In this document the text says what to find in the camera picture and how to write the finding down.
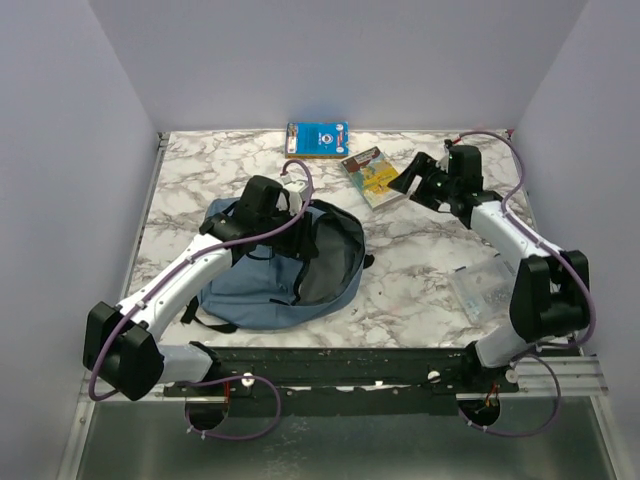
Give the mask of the teal cover paperback book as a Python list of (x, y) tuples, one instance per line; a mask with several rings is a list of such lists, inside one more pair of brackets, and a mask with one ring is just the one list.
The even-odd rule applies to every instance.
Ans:
[(341, 166), (372, 211), (405, 198), (404, 194), (389, 187), (399, 172), (378, 147), (343, 159)]

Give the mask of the black mounting base plate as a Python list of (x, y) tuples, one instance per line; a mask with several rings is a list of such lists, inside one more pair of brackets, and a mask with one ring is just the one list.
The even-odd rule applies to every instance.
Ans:
[(231, 413), (284, 416), (427, 413), (454, 416), (458, 400), (515, 393), (506, 368), (474, 365), (462, 348), (213, 347), (210, 381), (230, 378)]

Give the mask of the blue fabric backpack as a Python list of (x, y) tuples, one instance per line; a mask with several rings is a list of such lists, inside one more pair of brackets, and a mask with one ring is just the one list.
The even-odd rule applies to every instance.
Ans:
[(223, 321), (210, 330), (268, 331), (292, 328), (343, 309), (356, 297), (367, 253), (360, 220), (322, 200), (311, 202), (310, 239), (318, 256), (287, 258), (260, 245), (206, 284), (187, 305), (182, 324), (202, 324), (197, 311)]

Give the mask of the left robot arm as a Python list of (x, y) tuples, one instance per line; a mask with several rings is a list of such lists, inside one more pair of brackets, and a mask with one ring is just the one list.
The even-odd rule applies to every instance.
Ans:
[(311, 251), (304, 230), (311, 216), (313, 181), (254, 176), (242, 196), (205, 219), (186, 249), (159, 275), (110, 306), (95, 305), (87, 319), (83, 362), (88, 393), (101, 401), (96, 383), (139, 400), (158, 384), (189, 384), (201, 395), (222, 380), (212, 355), (195, 344), (162, 345), (161, 337), (182, 308), (211, 281), (259, 245), (296, 257)]

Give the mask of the aluminium rail frame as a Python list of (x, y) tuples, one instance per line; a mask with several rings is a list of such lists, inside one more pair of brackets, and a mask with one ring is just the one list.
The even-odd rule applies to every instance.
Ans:
[(193, 319), (199, 291), (257, 248), (305, 265), (317, 260), (324, 238), (314, 211), (344, 244), (340, 281), (327, 303), (348, 293), (370, 264), (356, 219), (314, 199), (311, 179), (255, 176), (148, 285), (116, 305), (91, 309), (82, 357), (89, 372), (86, 400), (180, 399), (189, 430), (213, 438), (229, 413), (262, 415), (266, 398), (274, 400), (276, 417), (459, 415), (469, 427), (493, 434), (500, 396), (527, 392), (538, 367), (548, 373), (545, 393), (555, 401), (568, 391), (593, 395), (599, 362), (581, 352), (596, 323), (586, 257), (548, 243), (510, 212), (504, 196), (485, 189), (477, 148), (456, 140), (446, 148), (447, 167), (419, 153), (391, 188), (430, 209), (448, 205), (516, 270), (506, 326), (463, 348), (162, 344), (176, 315)]

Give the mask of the clear plastic screw box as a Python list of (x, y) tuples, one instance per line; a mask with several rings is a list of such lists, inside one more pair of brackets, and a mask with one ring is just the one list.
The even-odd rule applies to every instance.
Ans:
[(515, 274), (501, 256), (456, 269), (449, 283), (472, 324), (507, 319)]

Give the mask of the blue box book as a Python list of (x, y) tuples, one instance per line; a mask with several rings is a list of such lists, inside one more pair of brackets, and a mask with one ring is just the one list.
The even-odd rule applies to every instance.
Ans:
[(290, 122), (284, 155), (292, 158), (346, 158), (349, 155), (347, 122)]

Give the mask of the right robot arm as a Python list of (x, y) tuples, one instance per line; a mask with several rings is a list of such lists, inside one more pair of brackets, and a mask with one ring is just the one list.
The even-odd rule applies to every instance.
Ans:
[(485, 390), (496, 380), (495, 368), (545, 339), (578, 331), (592, 334), (595, 307), (586, 256), (546, 242), (513, 214), (504, 197), (485, 189), (477, 147), (449, 146), (445, 164), (419, 152), (388, 186), (433, 211), (448, 205), (450, 213), (495, 248), (516, 273), (508, 322), (468, 348), (471, 360), (459, 370), (467, 389)]

